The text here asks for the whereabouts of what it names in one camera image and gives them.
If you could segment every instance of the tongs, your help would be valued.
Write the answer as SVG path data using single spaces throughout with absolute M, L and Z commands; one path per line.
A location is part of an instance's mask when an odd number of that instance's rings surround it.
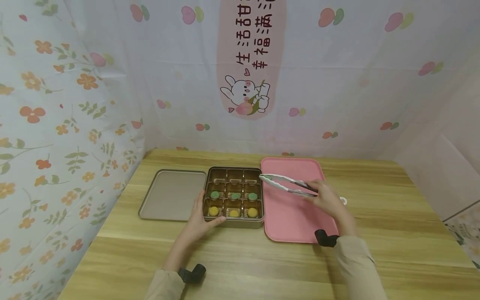
M 314 189 L 313 187 L 306 184 L 302 180 L 295 180 L 295 179 L 292 179 L 290 177 L 283 176 L 283 175 L 278 175 L 278 174 L 260 174 L 259 178 L 263 182 L 265 182 L 265 183 L 267 183 L 267 184 L 269 184 L 269 185 L 271 185 L 275 188 L 278 188 L 278 189 L 284 190 L 286 192 L 289 192 L 289 193 L 298 194 L 298 195 L 307 196 L 307 197 L 317 197 L 318 196 L 318 190 Z M 304 189 L 315 192 L 317 194 L 302 192 L 301 190 L 289 189 L 288 187 L 281 185 L 277 181 L 288 181 L 290 183 L 301 186 Z M 342 201 L 343 205 L 347 205 L 347 200 L 344 197 L 340 197 L 340 200 Z

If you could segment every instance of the beige sleeve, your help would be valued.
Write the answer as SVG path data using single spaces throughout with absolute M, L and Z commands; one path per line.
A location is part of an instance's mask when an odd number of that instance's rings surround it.
M 364 240 L 353 236 L 340 237 L 334 251 L 350 300 L 387 299 L 375 261 Z
M 185 283 L 177 272 L 158 270 L 144 300 L 179 300 Z

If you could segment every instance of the pink tray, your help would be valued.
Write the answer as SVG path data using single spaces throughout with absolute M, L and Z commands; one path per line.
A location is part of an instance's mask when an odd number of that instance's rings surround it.
M 325 179 L 317 161 L 307 158 L 267 157 L 262 160 L 262 173 L 288 176 L 297 180 Z M 289 182 L 288 188 L 305 190 Z M 334 220 L 320 208 L 297 194 L 264 185 L 265 234 L 274 241 L 317 243 L 315 231 L 325 230 L 327 235 L 337 235 Z

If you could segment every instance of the wooden table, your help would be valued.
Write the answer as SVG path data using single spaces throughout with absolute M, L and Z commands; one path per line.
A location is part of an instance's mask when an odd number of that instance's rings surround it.
M 137 212 L 162 168 L 259 167 L 264 156 L 154 150 L 141 162 L 61 300 L 139 300 L 184 223 Z M 318 158 L 348 199 L 390 300 L 480 299 L 480 275 L 404 170 L 391 161 Z M 347 299 L 332 249 L 277 243 L 263 229 L 216 228 L 188 268 L 207 268 L 185 299 Z

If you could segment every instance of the metal baking tray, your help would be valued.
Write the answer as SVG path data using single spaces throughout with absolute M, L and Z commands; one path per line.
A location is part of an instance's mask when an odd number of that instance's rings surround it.
M 218 216 L 226 216 L 227 220 L 223 227 L 235 228 L 261 228 L 265 218 L 264 191 L 259 175 L 259 168 L 242 167 L 211 167 L 205 182 L 204 217 L 212 220 Z M 220 193 L 220 198 L 211 199 L 213 191 Z M 248 200 L 249 193 L 257 194 L 255 201 Z M 239 193 L 239 199 L 232 199 L 232 193 Z M 216 206 L 219 210 L 217 216 L 210 216 L 210 207 Z M 247 215 L 249 208 L 255 208 L 258 216 L 250 218 Z M 238 217 L 230 216 L 232 210 L 239 212 Z
M 138 211 L 141 219 L 187 221 L 193 201 L 205 183 L 201 171 L 158 171 Z

